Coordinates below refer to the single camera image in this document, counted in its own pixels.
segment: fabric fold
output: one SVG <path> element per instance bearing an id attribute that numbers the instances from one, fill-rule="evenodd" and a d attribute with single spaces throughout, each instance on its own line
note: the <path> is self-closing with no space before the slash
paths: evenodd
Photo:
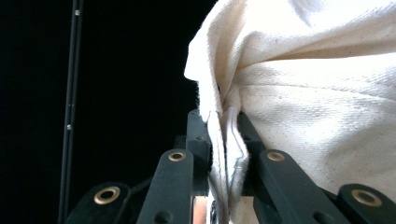
<path id="1" fill-rule="evenodd" d="M 267 148 L 288 152 L 320 187 L 361 183 L 396 201 L 395 24 L 394 1 L 215 4 L 185 77 L 198 82 L 213 144 L 219 223 L 240 222 L 244 207 L 241 110 Z"/>

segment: black metal rod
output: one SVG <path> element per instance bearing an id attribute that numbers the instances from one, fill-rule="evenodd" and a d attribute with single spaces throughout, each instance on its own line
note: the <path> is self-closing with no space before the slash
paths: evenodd
<path id="1" fill-rule="evenodd" d="M 58 224 L 66 222 L 68 215 L 70 172 L 73 152 L 73 133 L 76 114 L 78 61 L 81 39 L 81 13 L 83 0 L 73 0 L 70 33 L 69 65 L 67 74 L 66 106 L 64 112 L 64 145 L 62 155 L 61 188 Z"/>

